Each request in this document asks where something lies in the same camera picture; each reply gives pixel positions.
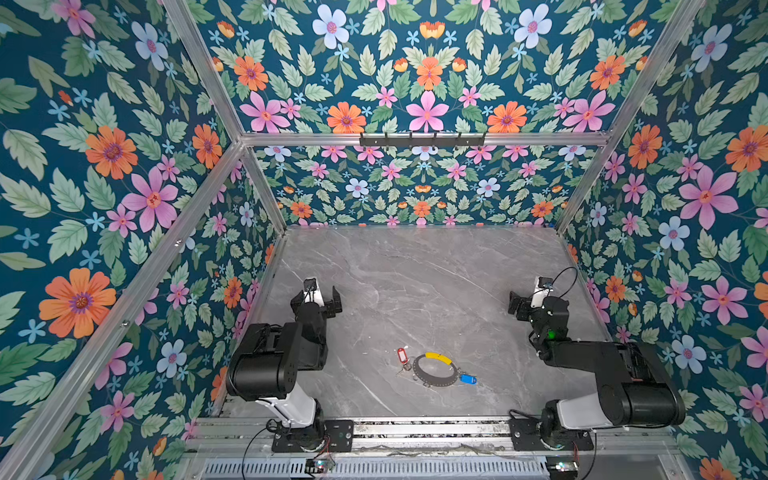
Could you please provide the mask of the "blue key tag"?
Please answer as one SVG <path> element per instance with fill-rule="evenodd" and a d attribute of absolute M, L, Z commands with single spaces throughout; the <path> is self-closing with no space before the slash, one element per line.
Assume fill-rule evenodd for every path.
<path fill-rule="evenodd" d="M 476 385 L 477 384 L 477 378 L 475 376 L 469 375 L 469 374 L 460 374 L 459 380 L 468 385 Z"/>

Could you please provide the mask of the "large black yellow keyring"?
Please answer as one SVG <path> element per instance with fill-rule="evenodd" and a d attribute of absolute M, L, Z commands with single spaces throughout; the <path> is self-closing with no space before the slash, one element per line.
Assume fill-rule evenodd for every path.
<path fill-rule="evenodd" d="M 431 352 L 413 360 L 412 372 L 417 381 L 434 388 L 452 386 L 460 377 L 459 369 L 452 362 L 444 361 L 440 355 Z"/>

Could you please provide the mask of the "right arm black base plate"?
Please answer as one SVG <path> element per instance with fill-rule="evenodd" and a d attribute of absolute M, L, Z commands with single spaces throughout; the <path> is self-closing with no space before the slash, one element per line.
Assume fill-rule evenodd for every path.
<path fill-rule="evenodd" d="M 531 418 L 508 420 L 510 438 L 517 451 L 593 451 L 595 444 L 589 431 L 549 429 Z"/>

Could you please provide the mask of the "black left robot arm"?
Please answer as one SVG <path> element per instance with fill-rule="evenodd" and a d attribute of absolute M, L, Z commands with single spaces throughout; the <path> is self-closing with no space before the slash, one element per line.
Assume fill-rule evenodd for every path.
<path fill-rule="evenodd" d="M 343 311 L 336 288 L 326 300 L 314 278 L 290 301 L 294 319 L 248 326 L 232 356 L 227 393 L 272 414 L 271 429 L 304 451 L 324 446 L 327 428 L 320 402 L 298 383 L 303 371 L 321 371 L 329 353 L 328 321 Z"/>

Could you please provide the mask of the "red key tag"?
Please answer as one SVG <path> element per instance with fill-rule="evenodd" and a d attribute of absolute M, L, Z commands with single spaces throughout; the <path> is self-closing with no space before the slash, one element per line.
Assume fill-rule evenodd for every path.
<path fill-rule="evenodd" d="M 397 356 L 398 356 L 399 362 L 403 366 L 405 366 L 409 362 L 409 357 L 408 357 L 408 355 L 407 355 L 407 353 L 406 353 L 404 348 L 398 348 L 397 349 Z"/>

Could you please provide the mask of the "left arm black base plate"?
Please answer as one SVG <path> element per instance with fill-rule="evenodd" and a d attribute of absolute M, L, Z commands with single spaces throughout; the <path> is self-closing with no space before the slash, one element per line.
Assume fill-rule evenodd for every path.
<path fill-rule="evenodd" d="M 324 420 L 303 428 L 280 427 L 274 434 L 273 453 L 348 453 L 352 450 L 355 422 Z"/>

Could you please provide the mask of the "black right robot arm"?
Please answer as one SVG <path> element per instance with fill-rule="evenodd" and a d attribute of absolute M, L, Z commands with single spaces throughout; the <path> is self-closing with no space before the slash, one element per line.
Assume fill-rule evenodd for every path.
<path fill-rule="evenodd" d="M 569 337 L 569 302 L 539 289 L 530 297 L 509 294 L 508 313 L 531 326 L 529 344 L 547 366 L 591 373 L 595 391 L 546 403 L 536 435 L 548 448 L 575 444 L 592 430 L 660 429 L 682 424 L 679 389 L 652 346 Z"/>

